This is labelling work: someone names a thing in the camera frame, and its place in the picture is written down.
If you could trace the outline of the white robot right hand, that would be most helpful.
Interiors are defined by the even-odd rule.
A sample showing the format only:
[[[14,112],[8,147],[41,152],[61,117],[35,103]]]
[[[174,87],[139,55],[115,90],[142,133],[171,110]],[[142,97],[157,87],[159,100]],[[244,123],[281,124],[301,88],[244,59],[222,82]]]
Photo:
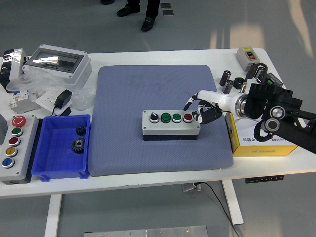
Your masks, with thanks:
[[[230,112],[238,116],[237,101],[239,95],[231,96],[218,92],[201,90],[192,95],[184,107],[184,111],[189,109],[189,106],[199,100],[197,112],[193,111],[193,118],[200,124],[207,124],[215,121],[222,115],[222,111]]]

